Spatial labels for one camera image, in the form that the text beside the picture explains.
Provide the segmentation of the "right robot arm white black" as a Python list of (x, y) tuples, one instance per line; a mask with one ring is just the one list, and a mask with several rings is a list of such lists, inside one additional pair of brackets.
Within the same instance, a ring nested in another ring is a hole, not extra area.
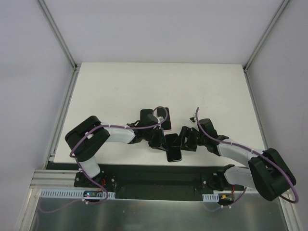
[(277, 197), (286, 200), (283, 194), (292, 190), (295, 198), (288, 199), (288, 202), (298, 203), (296, 179), (277, 150), (268, 148), (259, 151), (236, 143), (228, 136), (217, 134), (209, 118), (194, 118), (193, 121), (198, 128), (182, 127), (180, 134), (168, 141), (170, 147), (195, 152), (198, 146), (204, 146), (210, 153), (242, 164), (241, 167), (227, 165), (218, 172), (213, 178), (215, 189), (222, 191), (232, 185), (242, 185), (256, 189), (268, 201)]

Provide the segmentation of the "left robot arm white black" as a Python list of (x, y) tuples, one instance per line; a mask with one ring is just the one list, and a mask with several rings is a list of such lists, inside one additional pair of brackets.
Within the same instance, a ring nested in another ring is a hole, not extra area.
[(168, 116), (148, 114), (134, 124), (116, 126), (103, 124), (92, 115), (65, 136), (65, 141), (71, 149), (70, 157), (74, 158), (85, 173), (85, 182), (91, 187), (101, 184), (101, 170), (94, 155), (106, 142), (121, 142), (135, 144), (149, 140), (154, 129), (160, 128)]

